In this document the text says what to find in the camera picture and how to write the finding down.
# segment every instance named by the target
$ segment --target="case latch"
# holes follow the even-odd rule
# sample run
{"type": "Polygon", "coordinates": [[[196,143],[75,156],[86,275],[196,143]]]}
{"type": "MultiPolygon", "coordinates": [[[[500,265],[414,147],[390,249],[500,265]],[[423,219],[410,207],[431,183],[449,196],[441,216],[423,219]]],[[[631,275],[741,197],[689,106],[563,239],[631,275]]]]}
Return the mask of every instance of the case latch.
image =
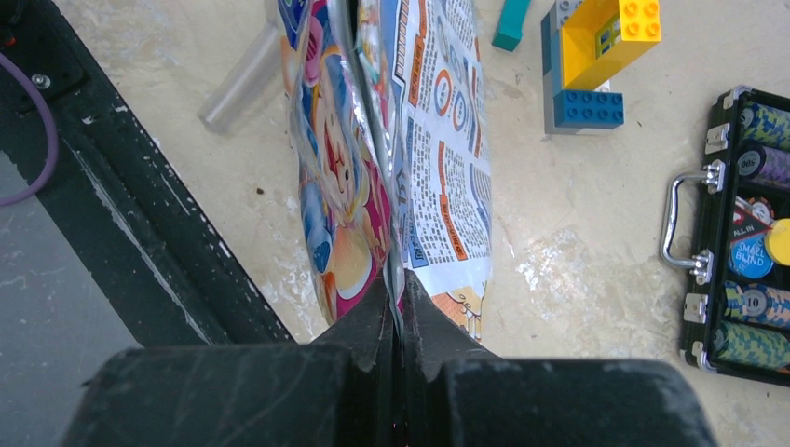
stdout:
{"type": "Polygon", "coordinates": [[[689,323],[705,324],[707,321],[708,295],[687,293],[683,305],[683,319],[689,323]]]}
{"type": "Polygon", "coordinates": [[[708,129],[705,139],[705,154],[714,154],[729,148],[729,123],[708,129]]]}

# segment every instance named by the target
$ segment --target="metal handle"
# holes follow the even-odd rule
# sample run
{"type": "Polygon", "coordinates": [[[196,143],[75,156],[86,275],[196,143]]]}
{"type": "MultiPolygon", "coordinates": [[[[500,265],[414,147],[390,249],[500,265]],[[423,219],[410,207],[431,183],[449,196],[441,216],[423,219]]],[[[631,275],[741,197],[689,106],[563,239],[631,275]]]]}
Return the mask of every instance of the metal handle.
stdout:
{"type": "Polygon", "coordinates": [[[710,165],[696,172],[686,172],[678,175],[670,184],[667,192],[667,204],[664,214],[663,239],[661,241],[661,258],[668,264],[675,267],[691,270],[691,274],[697,278],[699,284],[710,281],[713,272],[714,254],[709,250],[703,250],[700,254],[691,258],[675,258],[670,253],[674,231],[677,229],[677,189],[685,181],[700,182],[708,186],[708,194],[715,194],[724,189],[726,165],[721,160],[716,160],[710,165]]]}

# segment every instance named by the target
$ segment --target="gray floor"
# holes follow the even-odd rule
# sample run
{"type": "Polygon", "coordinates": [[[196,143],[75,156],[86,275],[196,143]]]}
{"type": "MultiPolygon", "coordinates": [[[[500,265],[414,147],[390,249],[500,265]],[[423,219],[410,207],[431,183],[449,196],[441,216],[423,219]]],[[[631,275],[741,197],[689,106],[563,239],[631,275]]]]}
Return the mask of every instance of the gray floor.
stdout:
{"type": "MultiPolygon", "coordinates": [[[[25,182],[0,152],[0,195],[25,182]]],[[[85,383],[139,346],[41,203],[0,208],[0,446],[60,442],[85,383]]]]}

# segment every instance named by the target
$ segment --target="black case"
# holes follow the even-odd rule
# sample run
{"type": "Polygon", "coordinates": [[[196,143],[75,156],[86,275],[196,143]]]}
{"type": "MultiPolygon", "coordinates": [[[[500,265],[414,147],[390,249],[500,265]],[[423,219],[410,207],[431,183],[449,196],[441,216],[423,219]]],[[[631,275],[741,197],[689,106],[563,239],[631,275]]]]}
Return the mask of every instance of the black case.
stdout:
{"type": "Polygon", "coordinates": [[[776,264],[760,280],[746,279],[728,268],[736,196],[764,196],[771,200],[776,218],[790,216],[790,194],[748,182],[739,182],[738,151],[742,142],[741,111],[747,101],[790,111],[790,100],[765,91],[738,86],[718,97],[708,118],[703,169],[677,176],[670,184],[662,232],[661,256],[666,262],[691,270],[683,301],[680,355],[690,365],[710,373],[790,386],[790,374],[734,364],[715,357],[713,333],[726,309],[724,282],[759,282],[790,290],[790,267],[776,264]],[[700,203],[692,243],[691,259],[669,253],[677,220],[677,187],[682,182],[701,183],[700,203]]]}

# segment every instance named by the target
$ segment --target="lego brick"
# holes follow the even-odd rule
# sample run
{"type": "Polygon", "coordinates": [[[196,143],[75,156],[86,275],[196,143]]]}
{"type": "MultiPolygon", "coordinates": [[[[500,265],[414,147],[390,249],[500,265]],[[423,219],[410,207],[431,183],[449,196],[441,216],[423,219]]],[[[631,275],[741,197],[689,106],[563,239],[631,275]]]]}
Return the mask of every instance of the lego brick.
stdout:
{"type": "Polygon", "coordinates": [[[543,129],[546,135],[576,135],[581,129],[557,128],[554,126],[554,97],[552,74],[543,76],[543,129]]]}
{"type": "Polygon", "coordinates": [[[622,40],[621,36],[620,16],[616,15],[595,34],[595,58],[600,58],[612,49],[622,40]]]}
{"type": "Polygon", "coordinates": [[[554,2],[549,10],[551,17],[549,20],[549,25],[551,26],[550,34],[560,31],[560,28],[565,25],[570,16],[579,8],[581,2],[582,0],[557,0],[554,2]]]}
{"type": "Polygon", "coordinates": [[[550,39],[550,50],[552,51],[552,97],[563,89],[563,53],[562,53],[562,34],[554,33],[550,39]]]}
{"type": "Polygon", "coordinates": [[[530,0],[505,0],[491,45],[513,51],[522,39],[524,17],[530,0]]]}
{"type": "Polygon", "coordinates": [[[620,26],[623,42],[661,41],[661,16],[658,0],[620,1],[620,26]]]}
{"type": "Polygon", "coordinates": [[[620,93],[563,90],[553,102],[558,128],[614,129],[625,122],[620,93]]]}
{"type": "Polygon", "coordinates": [[[588,0],[560,35],[563,88],[592,90],[661,41],[659,2],[588,0]]]}
{"type": "Polygon", "coordinates": [[[543,59],[543,75],[552,70],[552,34],[549,25],[551,14],[546,14],[546,17],[540,21],[540,56],[543,59]]]}
{"type": "Polygon", "coordinates": [[[595,91],[603,91],[604,93],[608,93],[612,91],[611,81],[606,81],[605,83],[601,84],[600,86],[598,86],[598,88],[595,89],[595,91]]]}

